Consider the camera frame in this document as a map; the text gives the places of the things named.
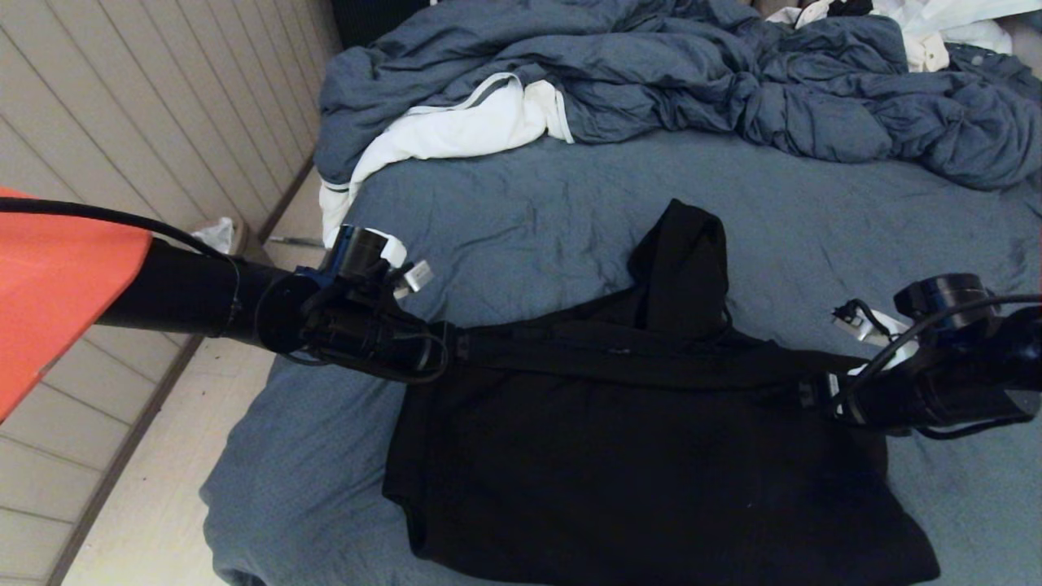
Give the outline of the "black zip hoodie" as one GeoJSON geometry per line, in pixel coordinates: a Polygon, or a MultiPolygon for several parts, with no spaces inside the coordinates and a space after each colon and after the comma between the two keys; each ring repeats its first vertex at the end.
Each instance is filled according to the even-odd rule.
{"type": "Polygon", "coordinates": [[[862,365],[734,329],[725,227],[673,200],[626,290],[477,327],[472,358],[410,387],[383,496],[414,556],[550,586],[913,586],[926,532],[886,442],[805,409],[862,365]]]}

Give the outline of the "crumpled blue duvet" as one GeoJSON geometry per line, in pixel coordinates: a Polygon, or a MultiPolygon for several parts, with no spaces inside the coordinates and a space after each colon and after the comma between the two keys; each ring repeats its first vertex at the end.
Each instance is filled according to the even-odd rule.
{"type": "Polygon", "coordinates": [[[909,71],[886,16],[792,29],[736,0],[448,0],[327,64],[321,181],[347,181],[410,108],[462,103],[499,72],[562,90],[580,144],[711,131],[825,162],[907,160],[978,190],[1042,174],[1042,105],[948,67],[909,71]]]}

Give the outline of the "small black garment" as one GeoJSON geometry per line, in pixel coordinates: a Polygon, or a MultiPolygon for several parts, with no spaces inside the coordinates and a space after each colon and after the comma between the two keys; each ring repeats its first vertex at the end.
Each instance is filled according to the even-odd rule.
{"type": "Polygon", "coordinates": [[[824,16],[868,15],[873,9],[873,0],[815,0],[807,5],[800,16],[814,20],[824,16]]]}

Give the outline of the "white blanket with grey stripe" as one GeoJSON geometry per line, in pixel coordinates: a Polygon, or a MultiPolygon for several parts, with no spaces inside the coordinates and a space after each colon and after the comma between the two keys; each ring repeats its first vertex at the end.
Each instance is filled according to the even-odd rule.
{"type": "Polygon", "coordinates": [[[543,136],[576,143],[563,91],[546,79],[524,81],[514,73],[499,72],[462,103],[412,107],[361,153],[347,181],[321,182],[322,245],[334,245],[334,235],[357,200],[362,184],[390,164],[495,155],[543,136]]]}

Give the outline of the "blue denim shirt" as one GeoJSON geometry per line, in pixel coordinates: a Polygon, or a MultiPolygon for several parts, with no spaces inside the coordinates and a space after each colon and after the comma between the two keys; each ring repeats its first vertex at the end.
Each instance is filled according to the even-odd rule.
{"type": "Polygon", "coordinates": [[[946,43],[945,48],[949,71],[974,74],[1042,105],[1042,79],[1018,57],[961,43],[946,43]]]}

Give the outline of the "white crumpled clothes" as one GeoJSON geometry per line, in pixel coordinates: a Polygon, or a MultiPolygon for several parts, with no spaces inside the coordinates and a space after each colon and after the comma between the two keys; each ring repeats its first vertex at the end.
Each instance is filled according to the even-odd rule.
{"type": "MultiPolygon", "coordinates": [[[[792,29],[826,18],[800,16],[815,0],[751,0],[769,22],[792,29]]],[[[1031,69],[1042,68],[1042,0],[873,0],[868,15],[900,27],[908,69],[935,72],[949,66],[946,43],[979,46],[1016,55],[1031,69]]]]}

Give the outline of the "white plastic bin bag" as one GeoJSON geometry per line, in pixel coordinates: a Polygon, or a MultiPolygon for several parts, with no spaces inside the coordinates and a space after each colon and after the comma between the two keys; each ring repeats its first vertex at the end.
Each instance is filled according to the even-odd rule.
{"type": "Polygon", "coordinates": [[[234,252],[237,223],[231,216],[220,216],[216,220],[205,221],[195,226],[190,234],[223,255],[231,255],[231,252],[234,252]]]}

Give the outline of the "blue bed sheet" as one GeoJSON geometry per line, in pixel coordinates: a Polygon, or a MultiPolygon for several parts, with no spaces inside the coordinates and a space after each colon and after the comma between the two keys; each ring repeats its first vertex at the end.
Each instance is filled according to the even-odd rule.
{"type": "MultiPolygon", "coordinates": [[[[554,138],[474,158],[406,160],[362,186],[348,219],[401,238],[433,283],[406,310],[461,326],[529,319],[630,283],[626,260],[671,200],[725,224],[737,329],[786,348],[871,356],[833,326],[860,298],[894,315],[908,283],[977,274],[1042,291],[1042,177],[971,190],[919,166],[835,164],[733,136],[554,138]]],[[[228,586],[506,586],[417,559],[380,493],[405,387],[277,359],[201,489],[228,586]]]]}

